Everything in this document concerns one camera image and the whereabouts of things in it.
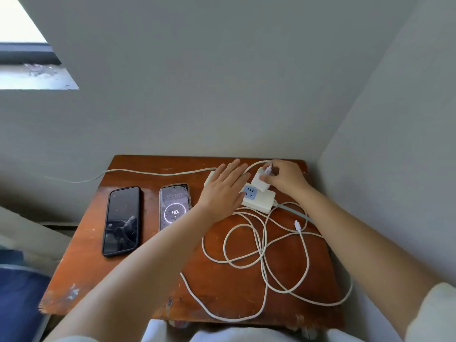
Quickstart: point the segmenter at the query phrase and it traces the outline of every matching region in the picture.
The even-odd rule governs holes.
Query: white power strip
[[[209,176],[204,183],[204,187],[206,187],[209,179],[214,173],[215,171],[209,173]],[[242,191],[245,192],[244,199],[242,200],[242,205],[266,214],[271,211],[274,204],[274,198],[276,197],[275,192],[272,192],[271,190],[262,192],[249,183],[245,184]]]

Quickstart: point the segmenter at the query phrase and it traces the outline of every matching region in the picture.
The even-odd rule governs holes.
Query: brown tabletop
[[[221,163],[227,164],[232,160],[232,158],[218,157],[117,155],[113,158],[109,169],[123,168],[156,173],[176,173],[217,167]],[[243,162],[249,165],[256,161],[259,159],[243,159]],[[303,172],[307,171],[304,161],[293,161],[300,166]],[[252,177],[258,167],[259,165],[250,170]],[[160,188],[185,182],[189,185],[192,204],[195,205],[208,175],[208,171],[181,176],[152,176],[124,171],[106,173],[44,293],[40,303],[42,312],[65,315],[124,258],[124,256],[105,258],[101,255],[108,195],[112,190],[137,185],[144,192],[141,240],[143,243],[159,230]],[[291,201],[288,196],[277,190],[276,192],[275,198],[279,203]],[[271,218],[289,229],[293,229],[296,219],[300,221],[301,225],[304,224],[302,218],[281,209],[274,211]],[[239,223],[245,223],[245,220],[241,216],[231,216],[215,224],[208,231],[205,235],[205,247],[209,255],[215,259],[224,260],[223,241],[225,236],[232,227]],[[259,221],[253,221],[253,223],[261,235],[263,228],[261,223]],[[311,224],[308,224],[306,231],[318,233]],[[271,241],[287,232],[273,223],[268,223],[267,233],[268,241]],[[340,293],[325,241],[312,235],[304,235],[304,240],[311,264],[304,282],[294,292],[318,302],[338,301]],[[230,258],[255,251],[252,230],[250,228],[236,229],[231,234],[226,248]],[[249,264],[257,257],[258,254],[252,255],[239,260],[236,264]],[[298,235],[273,243],[267,248],[266,257],[271,270],[286,288],[293,287],[306,268],[304,248]],[[260,263],[247,269],[236,269],[229,264],[217,264],[206,258],[201,244],[198,244],[183,273],[195,295],[215,315],[226,318],[250,316],[260,309],[263,302],[265,283],[261,276]],[[270,275],[268,279],[271,285],[280,289]],[[208,316],[191,297],[182,279],[170,291],[168,300],[154,313],[153,318],[219,322]],[[268,290],[263,313],[244,323],[341,328],[343,318],[340,306],[312,305],[290,294],[280,294]]]

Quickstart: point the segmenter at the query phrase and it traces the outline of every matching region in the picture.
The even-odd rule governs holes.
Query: forearm
[[[429,290],[441,280],[368,225],[310,186],[293,195],[329,246],[404,338]]]
[[[202,209],[191,209],[125,258],[46,341],[72,334],[99,342],[139,341],[153,312],[164,303],[211,224]]]

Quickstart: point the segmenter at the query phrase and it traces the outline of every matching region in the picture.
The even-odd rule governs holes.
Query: black smartphone
[[[160,230],[177,221],[191,208],[187,184],[174,184],[160,189]]]
[[[140,243],[141,189],[138,186],[109,194],[101,253],[112,257],[133,251]]]

